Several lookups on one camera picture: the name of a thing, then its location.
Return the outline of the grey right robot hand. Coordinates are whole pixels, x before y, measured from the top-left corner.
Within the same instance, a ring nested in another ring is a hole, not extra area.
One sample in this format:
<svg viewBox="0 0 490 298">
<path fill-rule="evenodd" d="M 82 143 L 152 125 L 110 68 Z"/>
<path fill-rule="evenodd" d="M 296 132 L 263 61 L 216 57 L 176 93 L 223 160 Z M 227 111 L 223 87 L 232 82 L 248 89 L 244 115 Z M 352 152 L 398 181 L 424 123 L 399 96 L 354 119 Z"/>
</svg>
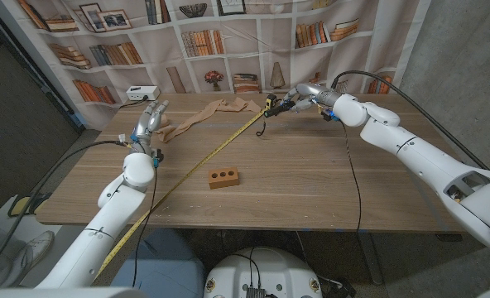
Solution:
<svg viewBox="0 0 490 298">
<path fill-rule="evenodd" d="M 341 97 L 341 94 L 327 87 L 311 83 L 300 83 L 283 97 L 282 102 L 288 103 L 296 95 L 300 96 L 300 99 L 292 108 L 296 112 L 311 108 L 314 104 L 333 107 L 335 102 Z"/>
</svg>

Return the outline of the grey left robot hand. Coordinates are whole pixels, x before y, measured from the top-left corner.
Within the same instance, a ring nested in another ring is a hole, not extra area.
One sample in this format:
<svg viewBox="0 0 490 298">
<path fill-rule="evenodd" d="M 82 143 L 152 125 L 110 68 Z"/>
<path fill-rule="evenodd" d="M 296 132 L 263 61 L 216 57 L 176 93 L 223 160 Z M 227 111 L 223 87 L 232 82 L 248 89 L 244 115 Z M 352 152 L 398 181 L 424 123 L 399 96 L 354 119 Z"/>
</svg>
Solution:
<svg viewBox="0 0 490 298">
<path fill-rule="evenodd" d="M 161 118 L 168 105 L 168 100 L 165 100 L 163 103 L 155 100 L 143 110 L 137 125 L 133 128 L 131 152 L 140 152 L 148 156 L 154 156 L 153 149 L 151 148 L 151 136 L 153 132 L 160 128 Z"/>
</svg>

